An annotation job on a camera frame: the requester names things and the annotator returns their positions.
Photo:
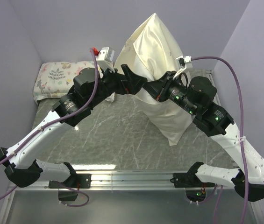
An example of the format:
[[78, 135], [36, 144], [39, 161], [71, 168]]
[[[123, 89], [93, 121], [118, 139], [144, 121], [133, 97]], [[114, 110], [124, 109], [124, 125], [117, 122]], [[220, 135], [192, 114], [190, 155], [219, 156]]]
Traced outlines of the white pillow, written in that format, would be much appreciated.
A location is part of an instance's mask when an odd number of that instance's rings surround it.
[[134, 98], [140, 110], [168, 140], [169, 145], [177, 145], [186, 129], [192, 123], [191, 115], [170, 100], [157, 102], [143, 88]]

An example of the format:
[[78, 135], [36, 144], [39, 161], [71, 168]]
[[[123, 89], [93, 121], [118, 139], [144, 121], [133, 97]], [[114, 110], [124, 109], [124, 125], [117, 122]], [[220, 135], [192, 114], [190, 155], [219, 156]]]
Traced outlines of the cream satin pillowcase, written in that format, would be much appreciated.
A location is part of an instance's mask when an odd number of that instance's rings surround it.
[[134, 73], [153, 81], [167, 71], [178, 71], [176, 58], [182, 55], [173, 35], [154, 13], [127, 39], [114, 67], [122, 72], [121, 65], [127, 64]]

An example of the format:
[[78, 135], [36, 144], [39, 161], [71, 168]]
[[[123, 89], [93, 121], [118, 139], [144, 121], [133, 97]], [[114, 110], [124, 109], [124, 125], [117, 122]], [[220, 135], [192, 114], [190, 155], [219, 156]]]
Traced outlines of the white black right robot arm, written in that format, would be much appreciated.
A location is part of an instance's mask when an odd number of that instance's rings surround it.
[[207, 137], [218, 143], [238, 165], [219, 168], [203, 162], [194, 163], [185, 177], [174, 174], [175, 187], [199, 187], [213, 183], [233, 188], [241, 197], [248, 190], [248, 201], [264, 199], [264, 158], [243, 137], [230, 114], [213, 102], [217, 89], [206, 77], [194, 77], [188, 86], [166, 72], [159, 80], [147, 82], [144, 89], [157, 101], [171, 100], [194, 117], [193, 123]]

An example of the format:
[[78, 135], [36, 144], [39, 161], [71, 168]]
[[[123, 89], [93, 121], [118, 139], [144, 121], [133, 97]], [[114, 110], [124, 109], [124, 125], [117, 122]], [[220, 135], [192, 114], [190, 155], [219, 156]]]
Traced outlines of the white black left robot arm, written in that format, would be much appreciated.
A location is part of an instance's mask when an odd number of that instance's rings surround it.
[[53, 105], [30, 134], [13, 147], [0, 148], [0, 161], [12, 183], [20, 188], [36, 181], [58, 182], [66, 188], [78, 185], [78, 175], [70, 163], [44, 162], [37, 156], [113, 93], [135, 95], [147, 83], [146, 78], [133, 73], [126, 64], [121, 68], [122, 74], [106, 70], [102, 77], [94, 68], [81, 70], [69, 92]]

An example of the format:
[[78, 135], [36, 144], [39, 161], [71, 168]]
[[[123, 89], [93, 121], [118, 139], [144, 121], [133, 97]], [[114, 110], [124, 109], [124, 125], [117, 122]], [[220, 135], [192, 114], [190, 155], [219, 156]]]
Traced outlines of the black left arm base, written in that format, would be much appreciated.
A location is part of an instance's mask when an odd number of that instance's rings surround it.
[[49, 181], [49, 189], [58, 189], [58, 199], [62, 203], [74, 202], [78, 198], [78, 191], [89, 189], [91, 174], [76, 174], [64, 182]]

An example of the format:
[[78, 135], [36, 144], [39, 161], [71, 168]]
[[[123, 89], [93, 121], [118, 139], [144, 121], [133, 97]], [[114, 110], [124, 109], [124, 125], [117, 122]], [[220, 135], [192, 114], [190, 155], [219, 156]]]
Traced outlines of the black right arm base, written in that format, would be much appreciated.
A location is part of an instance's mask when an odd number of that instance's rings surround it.
[[195, 162], [186, 173], [173, 173], [170, 182], [175, 188], [185, 188], [186, 198], [191, 203], [200, 203], [206, 199], [206, 188], [214, 187], [214, 183], [202, 182], [196, 176], [198, 168], [204, 165], [203, 162]]

